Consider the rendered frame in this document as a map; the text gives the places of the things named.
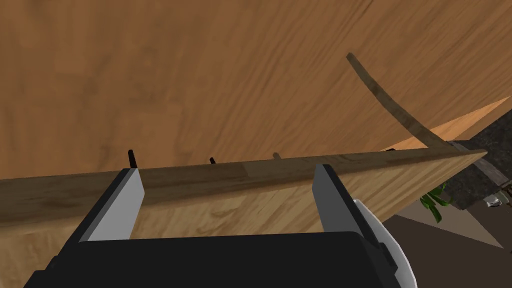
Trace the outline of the green plant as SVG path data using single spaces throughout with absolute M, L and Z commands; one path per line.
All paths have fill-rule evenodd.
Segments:
M 440 186 L 435 187 L 428 193 L 424 194 L 420 199 L 420 203 L 425 207 L 425 209 L 429 210 L 434 217 L 436 224 L 439 224 L 442 221 L 442 215 L 436 205 L 440 205 L 442 207 L 447 207 L 451 205 L 454 201 L 452 197 L 448 201 L 443 200 L 440 196 L 445 191 L 447 186 L 447 181 L 445 181 Z

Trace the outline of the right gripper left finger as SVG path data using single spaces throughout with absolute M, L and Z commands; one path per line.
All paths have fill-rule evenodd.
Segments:
M 128 240 L 144 196 L 139 169 L 121 170 L 71 234 L 67 246 L 90 241 Z

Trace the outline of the wooden cupboard door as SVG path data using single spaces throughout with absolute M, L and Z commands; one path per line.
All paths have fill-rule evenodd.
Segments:
M 312 183 L 331 165 L 381 221 L 486 154 L 420 148 L 150 168 L 133 238 L 320 232 Z M 64 245 L 115 171 L 0 180 L 0 288 L 22 288 Z

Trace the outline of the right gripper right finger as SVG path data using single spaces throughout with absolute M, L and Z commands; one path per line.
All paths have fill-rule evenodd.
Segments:
M 325 232 L 356 232 L 369 242 L 377 241 L 372 228 L 331 165 L 316 165 L 312 192 Z

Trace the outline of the wooden cupboard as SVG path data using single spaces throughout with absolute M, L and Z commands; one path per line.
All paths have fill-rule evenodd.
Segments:
M 512 95 L 512 0 L 0 0 L 0 179 L 379 151 Z

